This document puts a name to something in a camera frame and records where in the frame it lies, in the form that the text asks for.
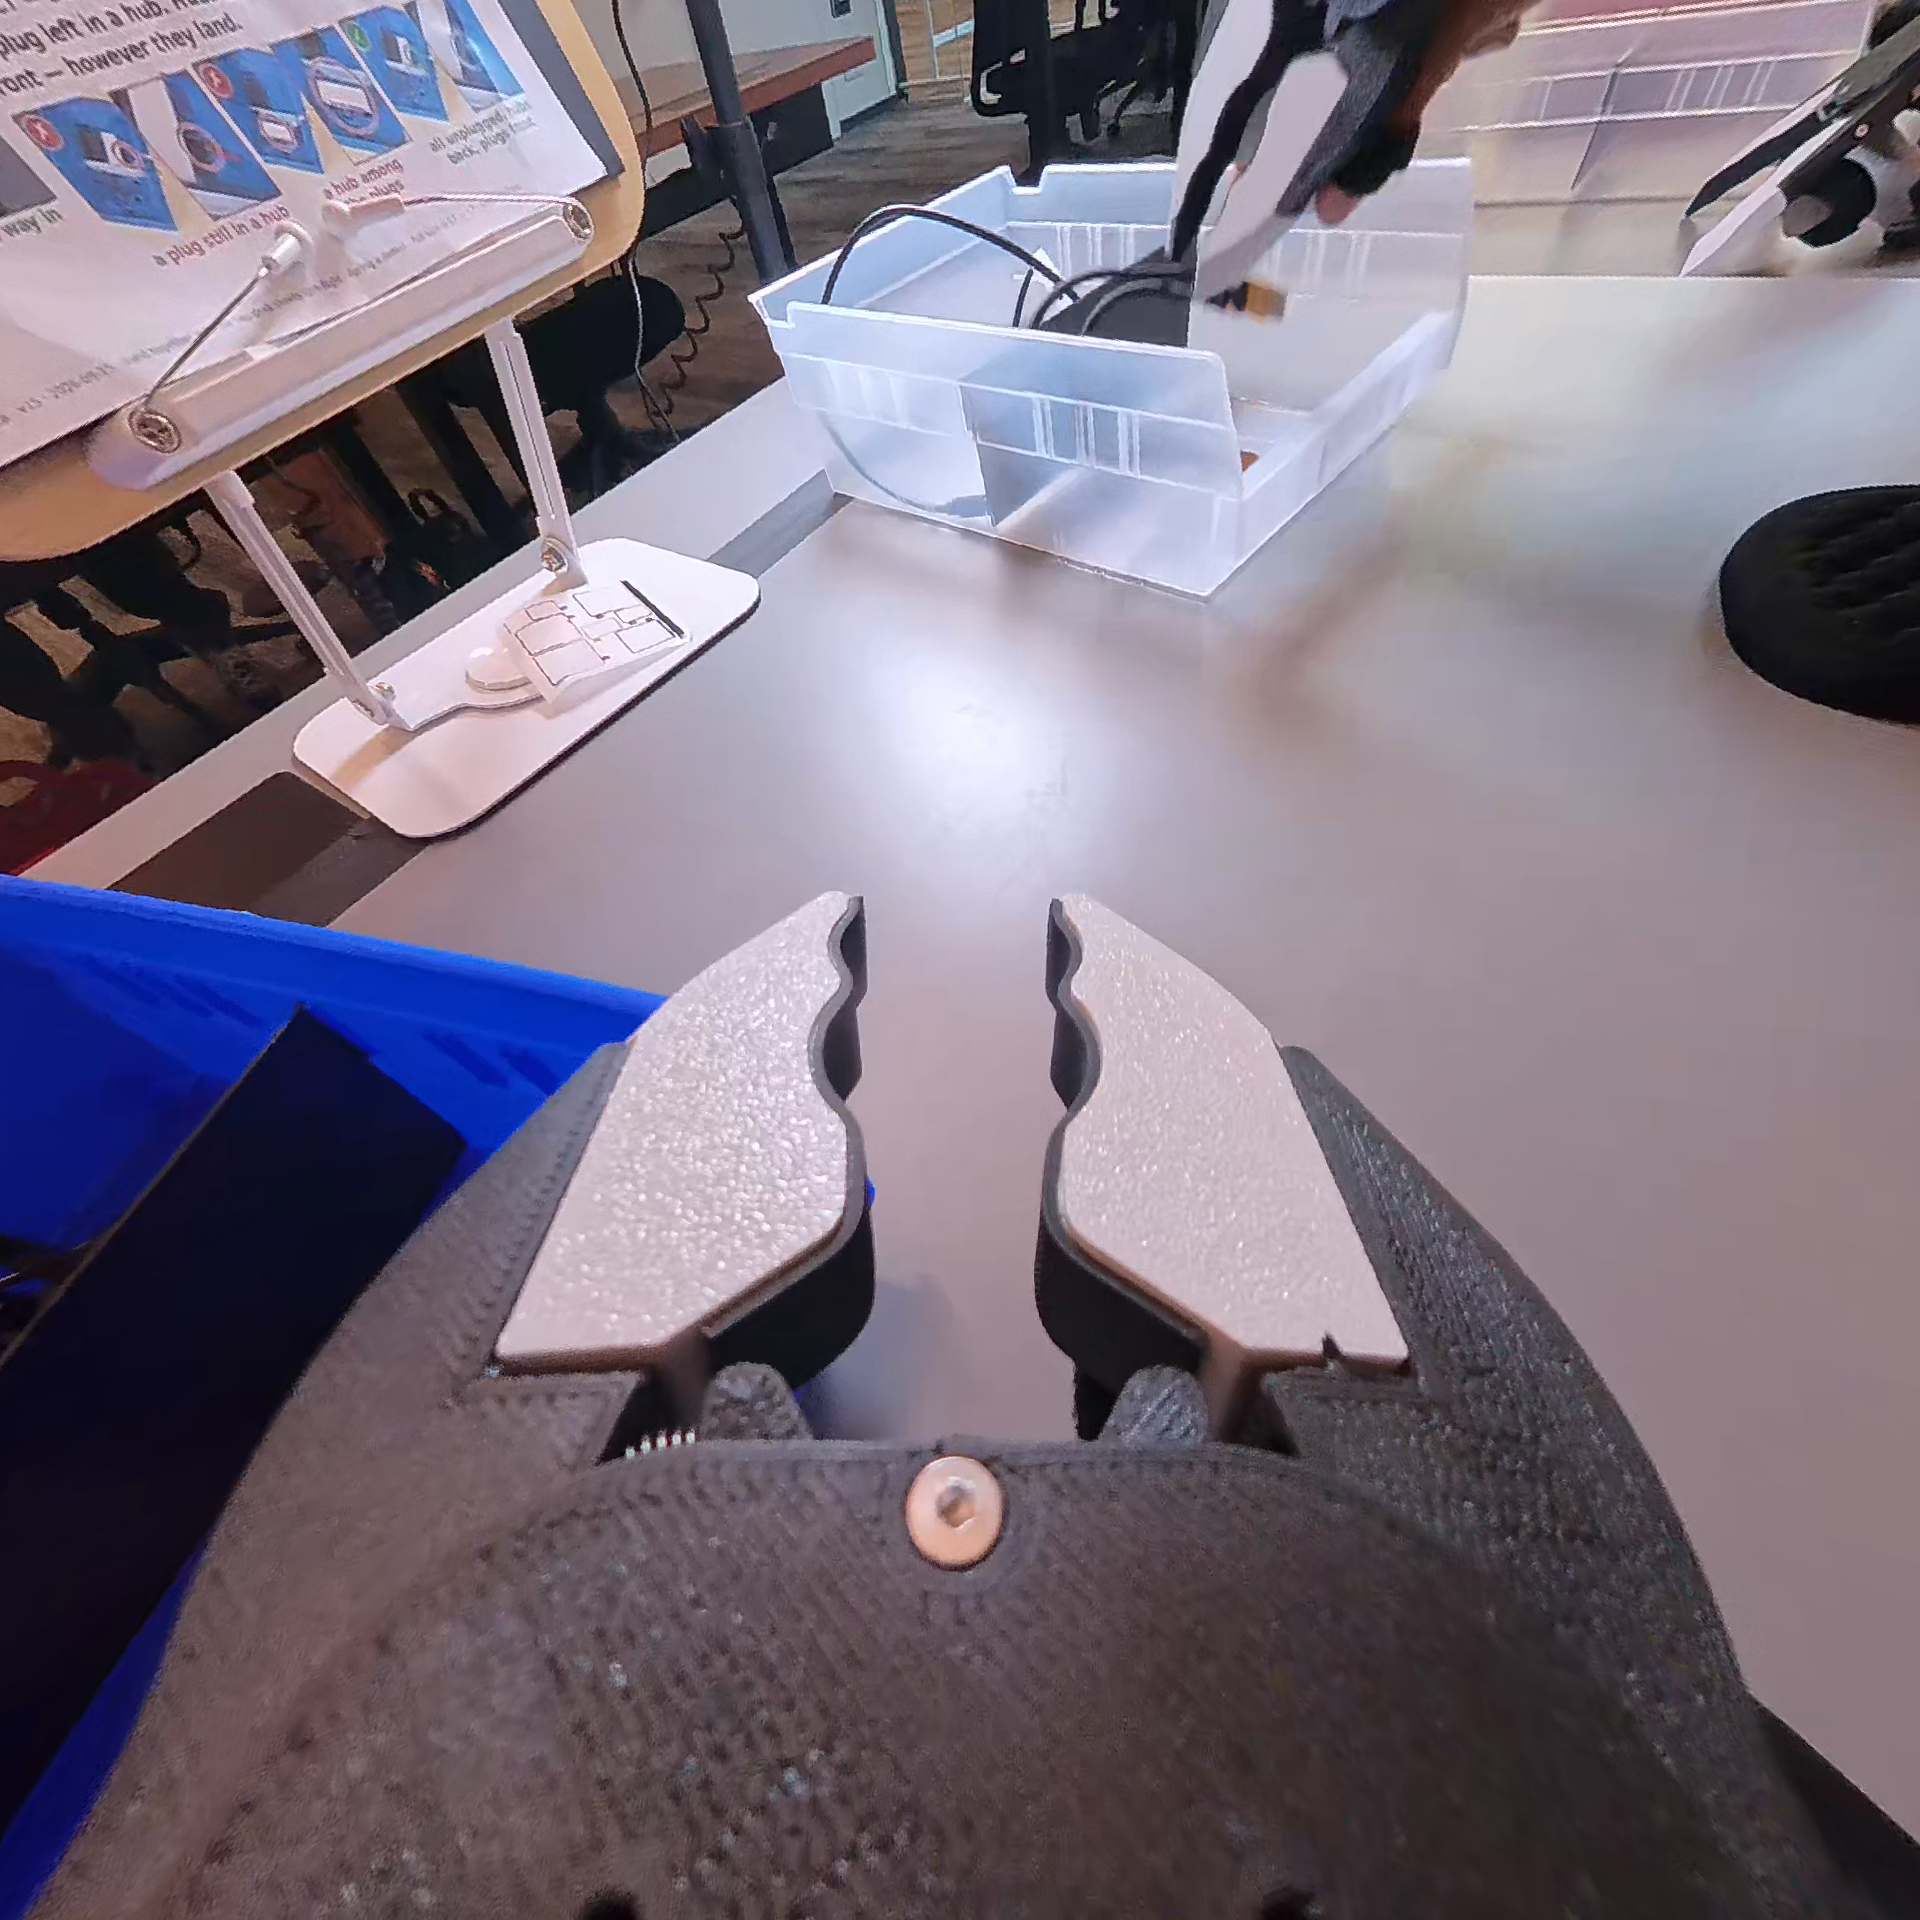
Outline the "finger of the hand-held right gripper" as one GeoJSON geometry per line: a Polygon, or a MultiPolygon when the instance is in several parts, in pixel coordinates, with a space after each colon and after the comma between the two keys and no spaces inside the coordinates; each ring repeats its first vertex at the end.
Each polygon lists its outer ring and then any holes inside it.
{"type": "Polygon", "coordinates": [[[1349,75],[1335,57],[1299,57],[1255,112],[1262,129],[1247,159],[1238,159],[1241,134],[1227,139],[1227,166],[1203,191],[1200,231],[1200,299],[1213,299],[1243,282],[1250,269],[1285,233],[1279,202],[1344,94],[1349,75]]]}
{"type": "Polygon", "coordinates": [[[1197,249],[1215,199],[1253,165],[1281,78],[1306,53],[1306,1],[1203,5],[1174,144],[1173,255],[1197,249]]]}

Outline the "clear plastic bin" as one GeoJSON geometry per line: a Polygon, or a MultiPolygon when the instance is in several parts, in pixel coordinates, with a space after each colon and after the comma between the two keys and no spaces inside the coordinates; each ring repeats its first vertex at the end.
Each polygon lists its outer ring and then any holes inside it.
{"type": "Polygon", "coordinates": [[[1169,159],[999,166],[752,294],[838,494],[1069,565],[1210,597],[1447,370],[1473,219],[1464,157],[1415,159],[1346,223],[1257,262],[1253,318],[1191,306],[1186,347],[1013,326],[1048,282],[1112,271],[1166,231],[1169,159]]]}
{"type": "Polygon", "coordinates": [[[1688,200],[1865,50],[1875,5],[1544,5],[1423,117],[1477,202],[1688,200]]]}

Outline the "brown office desk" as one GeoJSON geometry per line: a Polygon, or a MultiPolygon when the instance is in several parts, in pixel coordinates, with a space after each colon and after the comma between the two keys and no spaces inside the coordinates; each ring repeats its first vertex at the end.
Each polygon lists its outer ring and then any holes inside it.
{"type": "MultiPolygon", "coordinates": [[[[735,61],[741,103],[746,112],[768,109],[854,70],[875,58],[878,50],[870,35],[847,35],[742,54],[735,61]]],[[[645,157],[678,149],[683,144],[683,120],[702,128],[718,123],[718,109],[699,61],[648,65],[640,78],[650,103],[650,109],[637,107],[632,117],[645,157]]]]}

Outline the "red handled crate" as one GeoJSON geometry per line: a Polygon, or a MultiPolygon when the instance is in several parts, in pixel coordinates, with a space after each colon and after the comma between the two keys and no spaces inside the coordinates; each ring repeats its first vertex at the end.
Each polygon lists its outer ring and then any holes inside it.
{"type": "Polygon", "coordinates": [[[22,875],[151,786],[153,779],[122,758],[69,765],[3,758],[1,872],[22,875]]]}

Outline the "black divider of clear bin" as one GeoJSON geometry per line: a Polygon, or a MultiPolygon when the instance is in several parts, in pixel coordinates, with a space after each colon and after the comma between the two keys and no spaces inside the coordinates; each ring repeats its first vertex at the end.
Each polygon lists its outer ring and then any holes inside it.
{"type": "Polygon", "coordinates": [[[1191,306],[1192,269],[1151,258],[1067,278],[1022,325],[1115,344],[1186,347],[1191,306]]]}

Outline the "person's right hand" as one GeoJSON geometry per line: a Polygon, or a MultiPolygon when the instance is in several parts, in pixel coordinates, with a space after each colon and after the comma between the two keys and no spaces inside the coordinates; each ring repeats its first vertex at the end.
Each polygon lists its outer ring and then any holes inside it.
{"type": "Polygon", "coordinates": [[[1387,177],[1407,166],[1440,87],[1464,61],[1505,48],[1519,33],[1527,11],[1530,1],[1447,1],[1438,9],[1419,75],[1317,189],[1312,213],[1321,225],[1344,223],[1387,177]]]}

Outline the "tan wooden document board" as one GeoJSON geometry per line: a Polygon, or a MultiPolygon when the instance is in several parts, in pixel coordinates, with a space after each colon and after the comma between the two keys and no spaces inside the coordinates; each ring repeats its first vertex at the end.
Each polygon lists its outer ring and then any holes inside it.
{"type": "Polygon", "coordinates": [[[311,334],[315,347],[333,351],[322,384],[296,385],[281,360],[261,362],[256,371],[217,368],[202,382],[207,389],[254,382],[256,399],[274,399],[277,407],[266,410],[257,405],[226,439],[193,441],[155,470],[139,470],[137,486],[121,483],[122,456],[111,446],[122,434],[114,423],[39,447],[3,469],[6,561],[79,552],[191,494],[209,491],[217,473],[240,473],[309,439],[362,399],[471,344],[489,325],[520,318],[629,251],[645,208],[642,151],[632,117],[587,29],[582,7],[541,1],[538,11],[546,33],[573,75],[562,94],[581,94],[617,157],[613,176],[590,182],[577,197],[591,235],[568,255],[549,253],[544,271],[531,273],[531,235],[552,213],[535,208],[513,229],[482,235],[447,264],[424,269],[341,319],[322,322],[311,334]]]}

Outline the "blue plastic bin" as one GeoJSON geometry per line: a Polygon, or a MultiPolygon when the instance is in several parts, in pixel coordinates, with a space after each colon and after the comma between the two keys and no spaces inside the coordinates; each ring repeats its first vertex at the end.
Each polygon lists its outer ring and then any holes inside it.
{"type": "MultiPolygon", "coordinates": [[[[464,1158],[432,1210],[599,1047],[629,1038],[663,1001],[45,880],[3,880],[1,935],[3,1353],[53,1283],[58,1250],[111,1223],[295,1009],[329,1024],[461,1131],[464,1158]]],[[[3,1914],[32,1909],[96,1801],[202,1542],[3,1817],[3,1914]]]]}

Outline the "black divider of blue bin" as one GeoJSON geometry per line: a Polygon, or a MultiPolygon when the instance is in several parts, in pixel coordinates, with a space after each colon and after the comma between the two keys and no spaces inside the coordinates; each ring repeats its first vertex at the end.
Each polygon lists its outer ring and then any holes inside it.
{"type": "Polygon", "coordinates": [[[58,1250],[3,1353],[3,1817],[464,1151],[295,1009],[111,1223],[58,1250]]]}

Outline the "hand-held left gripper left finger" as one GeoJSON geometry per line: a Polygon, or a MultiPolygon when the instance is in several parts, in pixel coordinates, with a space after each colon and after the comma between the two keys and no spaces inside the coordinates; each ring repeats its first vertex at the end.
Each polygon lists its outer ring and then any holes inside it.
{"type": "Polygon", "coordinates": [[[864,902],[819,894],[632,1033],[495,1339],[506,1373],[735,1362],[805,1385],[872,1311],[859,1077],[864,902]]]}

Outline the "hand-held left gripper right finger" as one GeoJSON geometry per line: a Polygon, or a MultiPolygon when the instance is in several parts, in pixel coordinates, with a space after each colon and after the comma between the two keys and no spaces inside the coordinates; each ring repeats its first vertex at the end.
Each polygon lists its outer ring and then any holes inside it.
{"type": "Polygon", "coordinates": [[[1310,1059],[1090,895],[1046,910],[1035,1299],[1090,1434],[1145,1368],[1231,1432],[1264,1375],[1407,1368],[1407,1335],[1310,1112],[1310,1059]]]}

